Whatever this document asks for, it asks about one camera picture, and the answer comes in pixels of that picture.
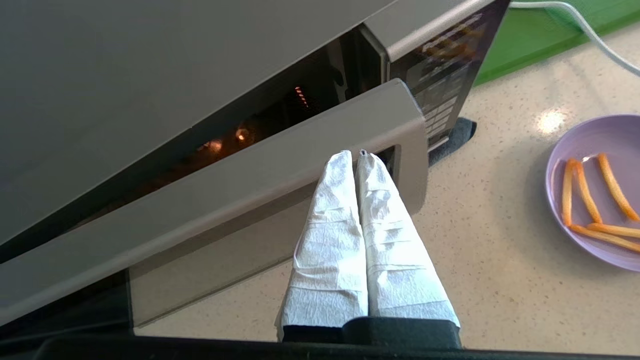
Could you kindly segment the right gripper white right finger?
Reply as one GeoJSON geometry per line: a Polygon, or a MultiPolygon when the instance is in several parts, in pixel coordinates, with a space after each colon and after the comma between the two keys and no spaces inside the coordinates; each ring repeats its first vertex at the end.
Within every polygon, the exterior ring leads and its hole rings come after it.
{"type": "Polygon", "coordinates": [[[461,349],[460,321],[399,190],[374,153],[361,151],[351,211],[362,235],[368,311],[345,324],[359,346],[461,349]]]}

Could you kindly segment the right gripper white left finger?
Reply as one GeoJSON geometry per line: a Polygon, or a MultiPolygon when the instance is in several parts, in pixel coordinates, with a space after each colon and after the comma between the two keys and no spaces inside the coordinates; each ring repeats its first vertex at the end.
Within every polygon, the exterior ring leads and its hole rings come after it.
{"type": "Polygon", "coordinates": [[[279,310],[280,342],[331,342],[369,312],[366,251],[352,153],[332,155],[295,247],[279,310]]]}

